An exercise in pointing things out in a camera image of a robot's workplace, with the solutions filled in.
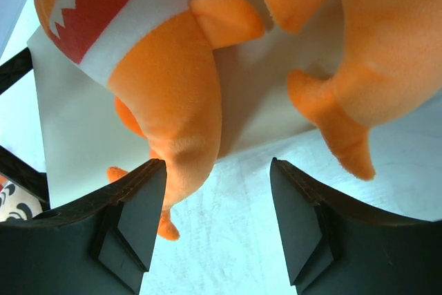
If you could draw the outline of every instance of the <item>stuffed animal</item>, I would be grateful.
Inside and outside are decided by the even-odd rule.
[[[297,33],[324,0],[265,0]],[[293,105],[356,177],[375,176],[369,132],[416,109],[442,87],[442,0],[341,0],[345,49],[327,80],[293,70]]]
[[[30,220],[41,212],[38,198],[0,175],[0,222]]]
[[[35,0],[53,43],[116,96],[123,123],[165,160],[159,235],[176,240],[173,205],[199,189],[220,148],[213,50],[264,34],[246,0]]]

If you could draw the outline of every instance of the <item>plush tail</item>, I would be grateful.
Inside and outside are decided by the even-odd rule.
[[[369,127],[356,123],[345,113],[331,82],[293,70],[287,82],[291,102],[318,127],[344,169],[357,178],[371,180],[375,170],[369,151]]]
[[[124,177],[128,172],[119,167],[109,167],[107,176],[110,182],[115,182]],[[171,221],[171,210],[161,212],[160,224],[158,225],[158,235],[170,241],[176,241],[180,238],[177,227]]]
[[[192,0],[190,7],[214,50],[264,35],[264,23],[247,0]]]

